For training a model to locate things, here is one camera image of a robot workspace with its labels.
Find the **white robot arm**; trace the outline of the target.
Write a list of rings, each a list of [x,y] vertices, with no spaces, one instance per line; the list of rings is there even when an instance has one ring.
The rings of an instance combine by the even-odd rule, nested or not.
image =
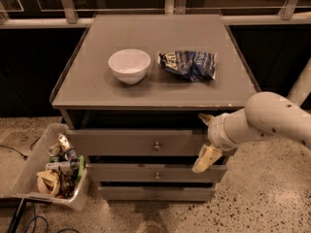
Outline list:
[[[282,136],[311,149],[311,115],[300,106],[311,92],[311,59],[294,83],[287,98],[274,92],[253,95],[245,107],[231,114],[199,114],[208,126],[210,145],[203,145],[193,164],[194,173],[202,173],[225,151],[240,144],[265,141]]]

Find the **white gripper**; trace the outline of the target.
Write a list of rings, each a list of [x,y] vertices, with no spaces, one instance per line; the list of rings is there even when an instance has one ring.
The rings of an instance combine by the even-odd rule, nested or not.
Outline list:
[[[239,147],[234,135],[235,130],[241,125],[237,113],[224,113],[219,116],[199,114],[198,117],[208,126],[207,136],[212,145],[202,146],[192,167],[196,174],[203,173],[220,159],[223,155],[222,151],[234,150]]]

